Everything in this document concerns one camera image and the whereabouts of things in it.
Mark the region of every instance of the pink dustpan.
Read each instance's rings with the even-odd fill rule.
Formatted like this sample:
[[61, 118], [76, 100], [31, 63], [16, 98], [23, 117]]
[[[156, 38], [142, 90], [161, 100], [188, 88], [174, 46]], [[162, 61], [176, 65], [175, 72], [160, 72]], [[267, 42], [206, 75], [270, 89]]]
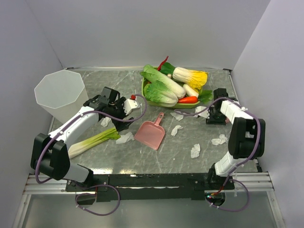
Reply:
[[159, 113], [154, 123], [151, 121], [144, 122], [138, 129], [134, 139], [157, 150], [165, 136], [165, 130], [159, 126], [162, 118], [163, 113]]

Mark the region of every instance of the dustpan handle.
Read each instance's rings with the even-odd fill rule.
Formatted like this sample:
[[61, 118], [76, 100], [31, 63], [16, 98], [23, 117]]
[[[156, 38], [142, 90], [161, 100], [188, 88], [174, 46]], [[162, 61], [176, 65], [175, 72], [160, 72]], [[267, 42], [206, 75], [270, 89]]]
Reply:
[[158, 117], [157, 117], [157, 119], [154, 122], [156, 125], [160, 125], [160, 122], [161, 122], [161, 120], [163, 118], [163, 115], [164, 115], [163, 113], [159, 113], [158, 114]]

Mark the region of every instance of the paper scrap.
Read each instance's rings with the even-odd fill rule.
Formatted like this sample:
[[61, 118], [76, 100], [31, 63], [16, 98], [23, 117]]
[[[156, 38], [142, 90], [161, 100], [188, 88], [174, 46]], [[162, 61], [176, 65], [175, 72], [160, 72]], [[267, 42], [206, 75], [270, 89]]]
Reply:
[[180, 115], [180, 114], [177, 114], [177, 113], [170, 113], [175, 119], [177, 119], [178, 121], [181, 121], [184, 116], [183, 115]]
[[200, 145], [195, 144], [191, 149], [191, 158], [197, 158], [200, 154]]
[[116, 144], [127, 143], [130, 140], [134, 140], [134, 136], [133, 136], [132, 132], [128, 132], [125, 135], [121, 135], [120, 138], [116, 140]]
[[228, 138], [224, 134], [220, 134], [218, 139], [211, 139], [213, 145], [221, 145], [228, 142]]
[[102, 125], [103, 127], [106, 127], [106, 126], [109, 124], [110, 120], [111, 120], [111, 118], [105, 117], [105, 118], [102, 120], [102, 122], [101, 122], [100, 125]]
[[172, 136], [176, 136], [177, 131], [180, 130], [180, 129], [183, 129], [183, 127], [180, 126], [180, 125], [176, 125], [176, 126], [173, 128], [173, 130], [172, 130], [172, 132], [171, 132], [171, 135], [172, 135]]

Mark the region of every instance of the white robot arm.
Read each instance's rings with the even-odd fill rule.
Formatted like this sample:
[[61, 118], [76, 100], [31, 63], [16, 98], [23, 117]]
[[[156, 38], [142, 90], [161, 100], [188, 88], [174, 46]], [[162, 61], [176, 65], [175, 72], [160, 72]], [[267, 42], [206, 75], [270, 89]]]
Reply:
[[[86, 101], [79, 112], [61, 127], [49, 135], [41, 133], [35, 138], [31, 167], [36, 169], [43, 150], [48, 143], [52, 142], [39, 163], [39, 171], [55, 180], [68, 179], [91, 186], [93, 171], [70, 163], [68, 149], [86, 129], [105, 117], [101, 113], [122, 120], [132, 110], [138, 108], [140, 105], [135, 100], [135, 96], [126, 99], [120, 97], [118, 91], [105, 87], [100, 95]], [[112, 119], [112, 122], [117, 131], [122, 131], [128, 129], [132, 119], [130, 118], [128, 122]]]
[[[214, 99], [228, 97], [225, 89], [219, 88], [214, 91]], [[239, 107], [238, 101], [220, 100], [209, 108], [206, 124], [226, 124], [228, 119], [233, 125], [228, 142], [228, 152], [224, 157], [214, 164], [215, 173], [226, 177], [245, 161], [253, 151], [257, 139], [257, 123], [252, 116], [245, 113], [244, 107]], [[264, 153], [265, 121], [259, 119], [261, 133], [258, 148], [251, 159], [260, 157]]]

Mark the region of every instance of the white plastic bin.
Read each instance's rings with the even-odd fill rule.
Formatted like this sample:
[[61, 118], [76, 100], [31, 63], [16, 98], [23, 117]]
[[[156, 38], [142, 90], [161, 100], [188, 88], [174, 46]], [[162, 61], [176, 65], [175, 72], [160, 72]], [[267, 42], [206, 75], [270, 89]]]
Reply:
[[88, 100], [81, 75], [68, 70], [46, 75], [34, 91], [37, 104], [63, 124]]

